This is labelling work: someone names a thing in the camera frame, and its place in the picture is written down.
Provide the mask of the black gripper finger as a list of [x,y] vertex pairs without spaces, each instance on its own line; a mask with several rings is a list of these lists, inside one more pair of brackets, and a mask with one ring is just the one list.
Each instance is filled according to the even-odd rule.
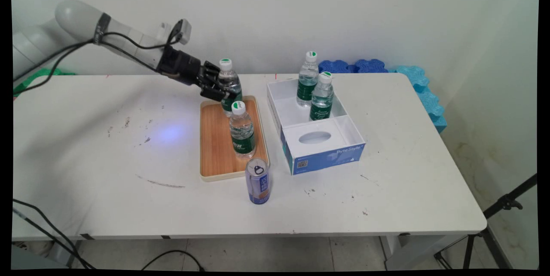
[[203,98],[221,102],[232,97],[232,92],[224,90],[216,81],[199,82],[199,87]]
[[220,68],[215,64],[204,61],[202,65],[202,80],[203,81],[218,81]]

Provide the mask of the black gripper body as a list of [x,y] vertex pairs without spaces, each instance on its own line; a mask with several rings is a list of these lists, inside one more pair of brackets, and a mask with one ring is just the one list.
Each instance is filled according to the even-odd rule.
[[204,66],[201,61],[172,46],[163,49],[156,72],[187,86],[204,86],[201,78]]

